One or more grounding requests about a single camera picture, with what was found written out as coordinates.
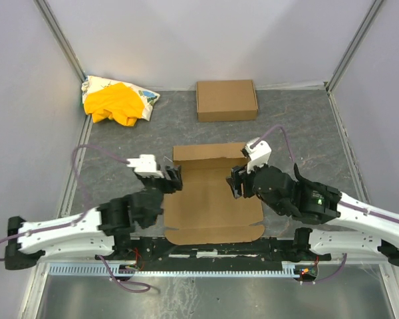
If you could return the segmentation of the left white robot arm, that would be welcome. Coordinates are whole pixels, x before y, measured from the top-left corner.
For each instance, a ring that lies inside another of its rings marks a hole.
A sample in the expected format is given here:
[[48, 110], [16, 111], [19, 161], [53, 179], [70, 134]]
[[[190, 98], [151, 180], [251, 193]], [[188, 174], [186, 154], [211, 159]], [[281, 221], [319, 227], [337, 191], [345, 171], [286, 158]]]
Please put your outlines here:
[[137, 227], [151, 227], [161, 215], [166, 194], [182, 190], [180, 166], [165, 166], [157, 176], [141, 176], [140, 191], [112, 199], [77, 215], [41, 222], [20, 216], [7, 224], [5, 268], [22, 270], [51, 257], [91, 258], [98, 255], [122, 260]]

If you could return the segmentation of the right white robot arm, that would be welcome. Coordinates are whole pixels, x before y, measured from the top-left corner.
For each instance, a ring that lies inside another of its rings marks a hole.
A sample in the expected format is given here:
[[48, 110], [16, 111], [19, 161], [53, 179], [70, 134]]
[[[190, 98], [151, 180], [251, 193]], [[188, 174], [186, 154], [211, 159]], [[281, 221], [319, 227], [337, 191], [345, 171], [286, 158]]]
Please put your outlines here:
[[303, 177], [298, 166], [294, 176], [264, 165], [251, 171], [235, 166], [226, 178], [234, 198], [257, 197], [280, 216], [306, 225], [345, 227], [329, 235], [307, 230], [300, 247], [316, 254], [356, 253], [384, 256], [399, 267], [399, 213], [361, 202], [337, 188]]

